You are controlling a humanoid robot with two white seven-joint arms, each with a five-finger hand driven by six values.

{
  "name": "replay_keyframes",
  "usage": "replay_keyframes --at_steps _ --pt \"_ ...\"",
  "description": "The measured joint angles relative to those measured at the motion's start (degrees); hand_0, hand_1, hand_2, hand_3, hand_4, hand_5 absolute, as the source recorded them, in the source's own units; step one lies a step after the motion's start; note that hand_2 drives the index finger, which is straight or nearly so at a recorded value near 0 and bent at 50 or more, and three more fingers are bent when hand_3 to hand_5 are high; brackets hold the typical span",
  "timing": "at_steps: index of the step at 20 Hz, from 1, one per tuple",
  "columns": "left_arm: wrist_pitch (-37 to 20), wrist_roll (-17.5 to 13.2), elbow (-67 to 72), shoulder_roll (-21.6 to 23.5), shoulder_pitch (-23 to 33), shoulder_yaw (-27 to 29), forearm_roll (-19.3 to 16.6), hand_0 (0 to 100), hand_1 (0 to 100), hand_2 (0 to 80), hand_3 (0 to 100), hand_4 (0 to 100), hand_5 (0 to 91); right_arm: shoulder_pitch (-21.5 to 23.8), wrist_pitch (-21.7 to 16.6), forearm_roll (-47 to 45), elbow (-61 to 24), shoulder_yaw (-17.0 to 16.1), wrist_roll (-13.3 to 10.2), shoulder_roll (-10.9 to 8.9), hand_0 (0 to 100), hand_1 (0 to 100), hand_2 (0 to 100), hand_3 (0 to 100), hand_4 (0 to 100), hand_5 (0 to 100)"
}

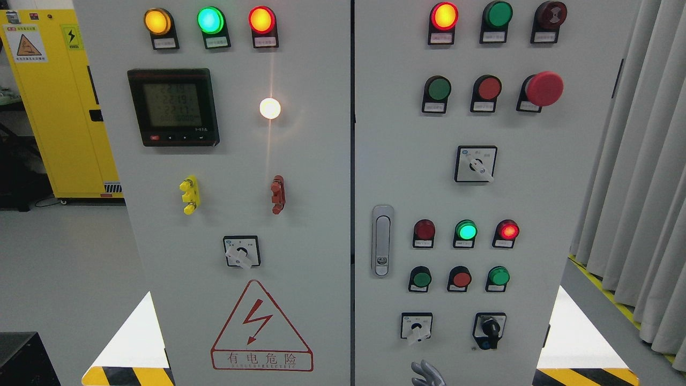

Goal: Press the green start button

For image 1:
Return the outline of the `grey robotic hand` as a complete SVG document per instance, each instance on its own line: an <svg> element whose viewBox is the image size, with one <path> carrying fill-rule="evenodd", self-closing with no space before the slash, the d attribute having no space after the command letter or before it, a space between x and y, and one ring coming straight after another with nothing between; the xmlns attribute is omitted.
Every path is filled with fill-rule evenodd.
<svg viewBox="0 0 686 386"><path fill-rule="evenodd" d="M426 360L412 362L410 367L420 377L412 378L411 382L414 386L446 386L446 381L438 369Z"/></svg>

